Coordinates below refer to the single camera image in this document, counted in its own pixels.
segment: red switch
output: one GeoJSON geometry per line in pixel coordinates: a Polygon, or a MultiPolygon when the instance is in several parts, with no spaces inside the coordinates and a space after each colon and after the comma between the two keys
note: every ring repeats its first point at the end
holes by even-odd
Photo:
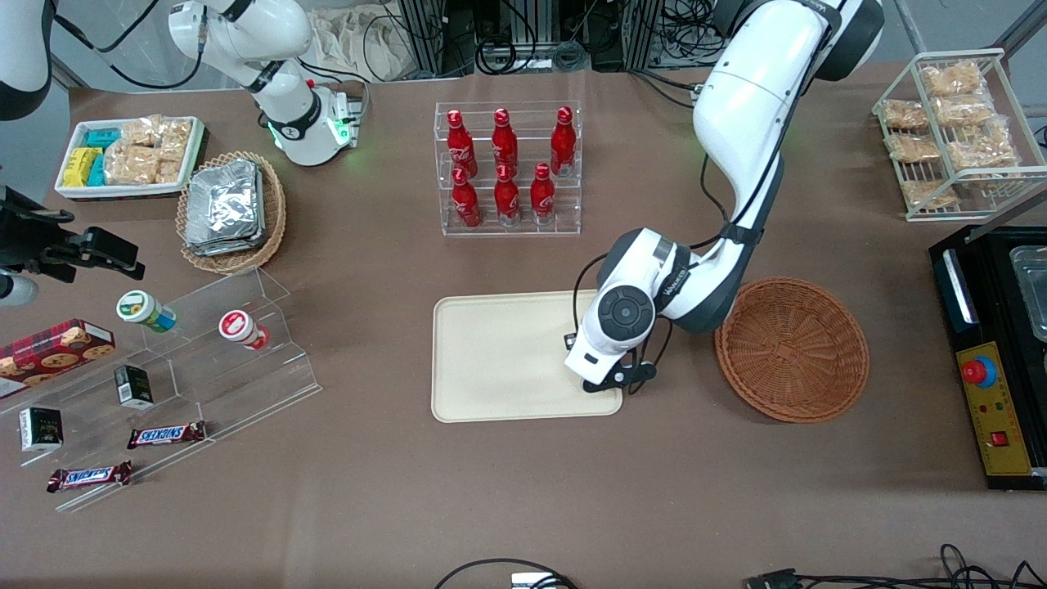
{"type": "Polygon", "coordinates": [[[963,363],[960,376],[965,383],[987,389],[996,384],[996,365],[985,357],[976,357],[963,363]]]}

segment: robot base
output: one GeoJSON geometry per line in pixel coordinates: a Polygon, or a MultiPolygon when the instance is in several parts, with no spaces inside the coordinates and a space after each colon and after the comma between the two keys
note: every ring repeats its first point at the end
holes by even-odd
{"type": "Polygon", "coordinates": [[[288,159],[299,165],[319,165],[338,154],[339,151],[356,146],[360,135],[360,114],[362,103],[350,101],[346,113],[335,112],[337,94],[322,86],[313,88],[320,98],[320,116],[306,131],[300,139],[281,137],[269,126],[273,139],[288,159]]]}

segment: wicker basket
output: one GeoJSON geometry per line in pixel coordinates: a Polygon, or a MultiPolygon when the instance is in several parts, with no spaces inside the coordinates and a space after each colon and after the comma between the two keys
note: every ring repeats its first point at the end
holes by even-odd
{"type": "MultiPolygon", "coordinates": [[[[248,266],[261,266],[272,257],[276,248],[280,247],[280,242],[284,239],[284,228],[287,226],[287,203],[284,199],[284,186],[281,185],[280,178],[276,177],[272,165],[264,157],[254,153],[235,151],[208,159],[200,167],[225,165],[240,157],[258,163],[262,168],[262,197],[265,199],[265,225],[269,235],[262,247],[258,249],[233,251],[221,255],[197,255],[187,247],[182,246],[182,256],[202,270],[230,274],[248,266]]],[[[175,230],[178,231],[178,236],[181,236],[182,241],[185,240],[187,200],[188,186],[186,185],[182,187],[182,194],[178,197],[178,216],[175,218],[175,230]]]]}
{"type": "Polygon", "coordinates": [[[716,358],[741,399],[794,424],[844,413],[869,377],[869,348],[850,313],[825,290],[788,277],[741,288],[716,331],[716,358]]]}

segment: red bottle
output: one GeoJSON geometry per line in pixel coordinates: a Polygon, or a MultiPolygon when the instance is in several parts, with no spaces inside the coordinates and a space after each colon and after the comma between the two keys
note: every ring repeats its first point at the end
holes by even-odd
{"type": "Polygon", "coordinates": [[[516,146],[516,133],[509,124],[509,111],[504,108],[494,111],[491,143],[494,146],[494,164],[509,166],[510,177],[515,178],[519,150],[516,146]]]}
{"type": "Polygon", "coordinates": [[[447,149],[451,152],[454,167],[461,167],[469,178],[475,178],[478,168],[476,152],[472,148],[472,135],[462,123],[462,113],[456,110],[447,111],[447,124],[450,126],[450,131],[447,133],[447,149]]]}
{"type": "Polygon", "coordinates": [[[494,204],[498,207],[498,222],[507,227],[520,222],[519,188],[506,164],[495,167],[498,181],[494,184],[494,204]]]}
{"type": "Polygon", "coordinates": [[[534,166],[534,181],[531,182],[531,211],[534,222],[548,225],[556,217],[553,211],[553,195],[556,186],[549,177],[549,163],[542,161],[534,166]]]}
{"type": "Polygon", "coordinates": [[[480,210],[480,202],[476,200],[476,188],[469,183],[465,169],[455,167],[451,172],[454,180],[454,187],[451,189],[451,198],[454,200],[454,209],[467,227],[478,226],[484,222],[483,212],[480,210]]]}
{"type": "Polygon", "coordinates": [[[556,111],[556,129],[553,130],[553,156],[550,159],[550,167],[554,175],[561,178],[575,173],[575,143],[578,141],[578,135],[572,123],[574,113],[571,111],[571,107],[561,106],[556,111]]]}

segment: brown table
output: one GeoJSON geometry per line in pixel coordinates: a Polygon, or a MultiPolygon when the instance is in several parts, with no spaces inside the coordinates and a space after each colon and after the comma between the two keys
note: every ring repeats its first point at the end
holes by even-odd
{"type": "MultiPolygon", "coordinates": [[[[444,425],[429,413],[432,307],[459,294],[562,290],[623,231],[714,231],[690,113],[625,74],[374,88],[360,146],[303,168],[255,126],[243,91],[74,92],[72,119],[195,114],[208,155],[263,154],[290,203],[267,266],[325,390],[141,485],[72,516],[0,445],[0,585],[428,588],[473,559],[536,560],[589,588],[736,587],[810,573],[925,575],[942,542],[1007,572],[1044,568],[1045,497],[984,490],[926,248],[955,224],[911,224],[868,108],[900,64],[816,84],[784,143],[786,173],[749,279],[789,275],[836,294],[865,329],[872,376],[818,426],[762,417],[729,388],[710,336],[677,336],[644,391],[610,417],[444,425]],[[441,234],[437,100],[556,98],[585,86],[579,236],[441,234]]],[[[41,165],[52,174],[53,162],[41,165]]],[[[710,175],[718,195],[730,188],[710,175]]],[[[179,252],[173,200],[51,206],[141,246],[142,287],[173,299],[216,276],[179,252]]],[[[68,317],[124,331],[134,284],[84,270],[0,312],[2,340],[68,317]]],[[[506,587],[505,569],[454,587],[506,587]]]]}

